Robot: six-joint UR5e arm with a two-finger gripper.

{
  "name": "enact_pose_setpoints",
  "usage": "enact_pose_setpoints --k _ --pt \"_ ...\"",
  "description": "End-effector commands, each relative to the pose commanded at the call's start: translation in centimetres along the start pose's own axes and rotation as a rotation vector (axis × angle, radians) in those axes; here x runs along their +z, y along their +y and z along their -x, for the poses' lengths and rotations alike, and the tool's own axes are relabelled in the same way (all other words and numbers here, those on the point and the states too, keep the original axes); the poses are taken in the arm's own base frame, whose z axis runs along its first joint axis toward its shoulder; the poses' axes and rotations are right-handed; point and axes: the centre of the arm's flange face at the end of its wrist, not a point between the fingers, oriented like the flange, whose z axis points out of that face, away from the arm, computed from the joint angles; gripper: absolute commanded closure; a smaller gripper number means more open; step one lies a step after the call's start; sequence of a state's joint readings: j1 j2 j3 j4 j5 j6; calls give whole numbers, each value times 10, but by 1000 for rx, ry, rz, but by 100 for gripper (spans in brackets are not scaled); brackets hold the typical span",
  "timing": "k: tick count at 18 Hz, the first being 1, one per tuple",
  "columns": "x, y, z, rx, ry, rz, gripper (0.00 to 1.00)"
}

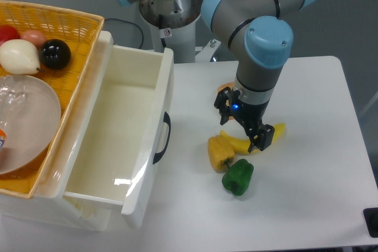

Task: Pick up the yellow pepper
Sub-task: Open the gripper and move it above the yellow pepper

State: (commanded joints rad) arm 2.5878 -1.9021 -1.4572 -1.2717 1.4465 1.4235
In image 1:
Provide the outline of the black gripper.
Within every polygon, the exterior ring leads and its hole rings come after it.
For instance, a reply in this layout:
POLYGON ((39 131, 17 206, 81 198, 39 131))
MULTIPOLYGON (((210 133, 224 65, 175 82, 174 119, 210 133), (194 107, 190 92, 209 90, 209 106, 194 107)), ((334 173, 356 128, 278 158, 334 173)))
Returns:
POLYGON ((214 107, 219 111, 220 124, 224 125, 230 116, 244 128, 250 145, 248 152, 255 149, 260 151, 268 148, 273 140, 275 128, 262 123, 262 117, 269 101, 263 104, 247 104, 240 99, 231 100, 232 90, 230 87, 221 89, 216 96, 214 107))

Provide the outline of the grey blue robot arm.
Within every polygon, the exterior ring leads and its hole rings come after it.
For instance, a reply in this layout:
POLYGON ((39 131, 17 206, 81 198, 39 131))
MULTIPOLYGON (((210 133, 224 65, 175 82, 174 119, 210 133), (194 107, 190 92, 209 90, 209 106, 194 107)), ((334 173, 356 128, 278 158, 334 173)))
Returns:
POLYGON ((221 123, 234 118, 250 140, 249 149, 271 145, 274 128, 262 122, 294 35, 282 16, 316 0, 118 0, 138 3, 151 29, 155 51, 173 50, 176 59, 195 58, 195 23, 202 19, 238 60, 233 87, 225 87, 214 102, 221 123))

